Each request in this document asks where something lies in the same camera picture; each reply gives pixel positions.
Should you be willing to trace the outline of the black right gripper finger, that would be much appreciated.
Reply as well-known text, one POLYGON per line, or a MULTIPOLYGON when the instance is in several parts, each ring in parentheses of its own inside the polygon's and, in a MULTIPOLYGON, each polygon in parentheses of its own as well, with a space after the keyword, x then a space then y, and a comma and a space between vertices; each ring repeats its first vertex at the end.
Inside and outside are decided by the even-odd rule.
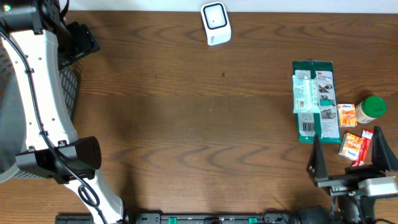
POLYGON ((324 182, 329 179, 322 145, 318 135, 314 135, 313 148, 308 161, 307 172, 314 182, 324 182))
POLYGON ((389 147, 382 130, 375 126, 371 162, 383 172, 397 172, 397 157, 389 147))

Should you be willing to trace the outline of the red white snack stick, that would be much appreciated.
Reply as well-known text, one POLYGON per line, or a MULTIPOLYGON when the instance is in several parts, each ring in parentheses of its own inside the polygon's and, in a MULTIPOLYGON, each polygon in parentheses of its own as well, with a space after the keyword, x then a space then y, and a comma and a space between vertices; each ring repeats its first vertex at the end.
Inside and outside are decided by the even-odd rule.
POLYGON ((355 161, 353 161, 353 163, 351 165, 352 167, 359 167, 359 166, 364 165, 364 162, 366 160, 366 156, 367 156, 370 144, 371 144, 371 140, 373 138, 373 134, 374 134, 374 131, 372 129, 363 129, 362 135, 361 135, 361 138, 363 140, 362 145, 361 145, 361 148, 359 151, 358 158, 355 161))

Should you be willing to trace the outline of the orange small box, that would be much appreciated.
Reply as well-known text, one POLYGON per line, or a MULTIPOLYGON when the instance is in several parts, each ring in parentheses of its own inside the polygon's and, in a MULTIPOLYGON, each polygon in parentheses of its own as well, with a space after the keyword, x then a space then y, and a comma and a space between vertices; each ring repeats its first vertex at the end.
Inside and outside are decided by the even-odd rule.
POLYGON ((346 133, 343 136, 338 154, 346 159, 355 161, 359 157, 362 143, 363 139, 361 137, 351 133, 346 133))
POLYGON ((341 128, 353 128, 358 123, 354 104, 338 104, 338 115, 341 128))

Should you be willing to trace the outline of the green white snack bag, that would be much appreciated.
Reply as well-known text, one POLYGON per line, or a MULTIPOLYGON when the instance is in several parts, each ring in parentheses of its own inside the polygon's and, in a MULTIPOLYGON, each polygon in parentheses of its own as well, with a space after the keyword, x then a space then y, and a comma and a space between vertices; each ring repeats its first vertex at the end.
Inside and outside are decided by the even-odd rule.
POLYGON ((320 113, 296 114, 298 141, 311 143, 314 135, 318 135, 322 143, 340 143, 333 63, 316 60, 294 61, 293 69, 293 75, 318 80, 320 103, 320 113))

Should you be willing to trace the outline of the green lid spice jar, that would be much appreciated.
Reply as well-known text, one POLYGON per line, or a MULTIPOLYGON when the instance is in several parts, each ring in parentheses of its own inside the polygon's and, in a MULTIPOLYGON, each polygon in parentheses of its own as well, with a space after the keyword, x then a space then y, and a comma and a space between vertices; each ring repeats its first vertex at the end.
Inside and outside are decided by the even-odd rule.
POLYGON ((384 115, 386 102, 379 96, 370 96, 355 106, 357 122, 366 124, 384 115))

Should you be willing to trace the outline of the light teal wipes packet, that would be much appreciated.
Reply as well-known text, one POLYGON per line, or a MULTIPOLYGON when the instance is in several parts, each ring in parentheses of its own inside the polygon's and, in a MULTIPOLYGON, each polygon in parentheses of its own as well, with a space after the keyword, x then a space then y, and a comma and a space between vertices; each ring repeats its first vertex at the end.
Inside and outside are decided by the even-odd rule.
POLYGON ((294 108, 293 113, 320 113, 318 99, 318 80, 308 77, 292 76, 294 108))

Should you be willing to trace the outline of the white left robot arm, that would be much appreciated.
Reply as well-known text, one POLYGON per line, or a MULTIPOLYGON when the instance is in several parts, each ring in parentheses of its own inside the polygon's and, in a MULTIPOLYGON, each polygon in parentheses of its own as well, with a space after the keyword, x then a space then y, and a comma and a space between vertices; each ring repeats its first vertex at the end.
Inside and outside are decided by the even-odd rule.
POLYGON ((1 151, 1 181, 53 179, 72 190, 88 215, 59 215, 57 223, 128 223, 123 200, 101 173, 101 149, 93 137, 80 138, 72 123, 79 81, 71 64, 99 45, 88 27, 67 23, 58 1, 2 1, 1 40, 16 76, 22 108, 3 112, 19 118, 10 136, 21 143, 1 151))

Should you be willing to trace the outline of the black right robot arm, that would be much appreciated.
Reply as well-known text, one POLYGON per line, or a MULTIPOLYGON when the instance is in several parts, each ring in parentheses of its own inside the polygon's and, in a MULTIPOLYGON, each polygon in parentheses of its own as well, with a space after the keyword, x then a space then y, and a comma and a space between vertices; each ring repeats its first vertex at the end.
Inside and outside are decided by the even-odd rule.
POLYGON ((397 197, 397 157, 389 147, 382 129, 373 129, 370 165, 348 167, 343 175, 329 175, 319 137, 315 137, 307 172, 316 187, 332 197, 331 209, 321 206, 295 212, 289 223, 377 223, 374 205, 379 199, 397 197))

